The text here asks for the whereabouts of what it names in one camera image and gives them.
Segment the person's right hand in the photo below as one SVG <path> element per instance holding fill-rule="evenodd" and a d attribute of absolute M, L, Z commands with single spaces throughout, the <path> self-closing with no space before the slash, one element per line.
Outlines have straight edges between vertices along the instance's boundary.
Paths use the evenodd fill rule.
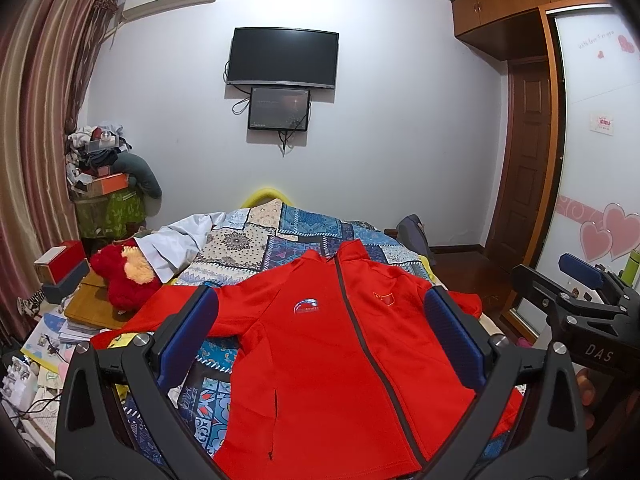
<path fill-rule="evenodd" d="M 580 400 L 582 400 L 582 408 L 584 409 L 585 427 L 589 430 L 594 424 L 594 416 L 589 411 L 591 404 L 596 398 L 596 388 L 590 380 L 588 368 L 582 368 L 576 375 Z"/>

